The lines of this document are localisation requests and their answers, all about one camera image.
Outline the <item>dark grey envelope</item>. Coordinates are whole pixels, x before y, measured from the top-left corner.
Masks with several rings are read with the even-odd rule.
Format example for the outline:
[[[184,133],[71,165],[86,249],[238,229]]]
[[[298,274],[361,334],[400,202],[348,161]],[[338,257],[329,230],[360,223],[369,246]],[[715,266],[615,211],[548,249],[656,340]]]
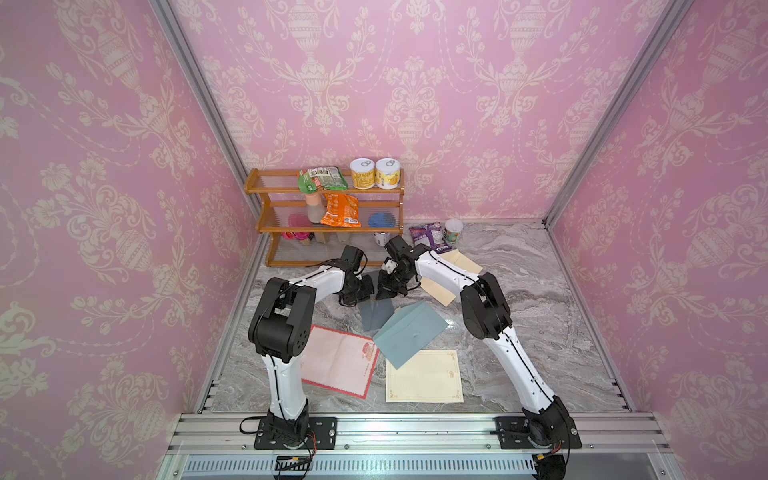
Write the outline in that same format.
[[[371,295],[366,300],[358,303],[358,310],[361,317],[362,330],[364,332],[373,332],[381,329],[394,313],[394,306],[391,298],[379,299],[378,293],[378,272],[371,271],[363,276],[364,285]]]

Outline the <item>teal blue envelope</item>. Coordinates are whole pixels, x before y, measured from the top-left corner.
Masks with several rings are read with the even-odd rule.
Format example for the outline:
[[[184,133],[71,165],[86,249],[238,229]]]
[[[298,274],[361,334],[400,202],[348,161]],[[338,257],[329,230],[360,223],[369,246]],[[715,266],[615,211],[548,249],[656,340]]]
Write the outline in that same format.
[[[374,335],[377,348],[399,369],[448,327],[430,304],[420,301],[396,310]]]

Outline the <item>cream yellow letter paper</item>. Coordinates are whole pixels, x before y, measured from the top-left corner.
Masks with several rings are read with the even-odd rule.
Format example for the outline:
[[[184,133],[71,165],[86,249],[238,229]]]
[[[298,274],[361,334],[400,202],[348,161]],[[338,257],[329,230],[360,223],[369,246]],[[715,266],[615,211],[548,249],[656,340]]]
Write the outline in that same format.
[[[458,353],[422,350],[401,367],[386,361],[388,403],[463,403]]]

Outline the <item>cream envelope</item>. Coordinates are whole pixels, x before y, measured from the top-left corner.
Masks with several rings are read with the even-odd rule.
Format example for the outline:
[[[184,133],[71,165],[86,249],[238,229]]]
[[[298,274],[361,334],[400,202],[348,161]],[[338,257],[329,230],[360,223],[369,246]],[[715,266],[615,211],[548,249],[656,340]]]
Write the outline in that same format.
[[[482,272],[482,267],[469,259],[467,256],[462,254],[459,250],[451,250],[445,253],[442,253],[440,257],[450,262],[460,269],[466,270],[473,274],[480,274]]]

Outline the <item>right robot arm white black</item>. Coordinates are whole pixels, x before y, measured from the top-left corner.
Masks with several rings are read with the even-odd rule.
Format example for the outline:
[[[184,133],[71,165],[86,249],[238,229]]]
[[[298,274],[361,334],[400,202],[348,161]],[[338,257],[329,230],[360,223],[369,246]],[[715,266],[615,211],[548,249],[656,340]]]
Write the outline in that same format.
[[[377,296],[405,296],[414,278],[431,280],[457,296],[466,330],[488,346],[514,386],[531,444],[580,448],[579,432],[564,402],[537,372],[517,336],[497,278],[489,272],[470,272],[425,245],[409,245],[400,236],[390,239],[385,249],[388,257],[379,271]]]

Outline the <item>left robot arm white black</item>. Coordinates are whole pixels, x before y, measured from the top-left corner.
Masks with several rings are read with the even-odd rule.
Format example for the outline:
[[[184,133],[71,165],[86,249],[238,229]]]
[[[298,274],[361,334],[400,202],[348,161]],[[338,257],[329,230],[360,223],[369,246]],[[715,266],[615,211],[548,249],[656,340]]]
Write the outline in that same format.
[[[304,276],[266,282],[248,329],[248,339],[267,370],[270,392],[269,410],[253,433],[256,450],[314,447],[301,378],[301,355],[310,338],[314,308],[329,296],[344,307],[369,299],[374,289],[371,277],[363,273],[366,266],[365,253],[347,245],[340,257]]]

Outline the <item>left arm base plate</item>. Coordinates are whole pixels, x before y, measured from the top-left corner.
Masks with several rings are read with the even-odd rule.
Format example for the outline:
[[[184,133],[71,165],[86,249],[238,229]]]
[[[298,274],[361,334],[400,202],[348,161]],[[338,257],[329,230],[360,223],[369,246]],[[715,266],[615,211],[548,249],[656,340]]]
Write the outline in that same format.
[[[259,419],[255,450],[334,450],[337,417],[307,417],[289,421],[272,415]]]

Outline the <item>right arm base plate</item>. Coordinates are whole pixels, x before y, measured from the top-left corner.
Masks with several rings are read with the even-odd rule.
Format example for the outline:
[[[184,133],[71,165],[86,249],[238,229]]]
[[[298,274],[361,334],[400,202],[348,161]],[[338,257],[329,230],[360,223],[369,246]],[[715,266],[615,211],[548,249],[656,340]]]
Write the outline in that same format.
[[[574,420],[567,417],[555,422],[554,429],[542,426],[524,416],[499,416],[494,418],[491,431],[503,450],[581,449],[583,444]]]

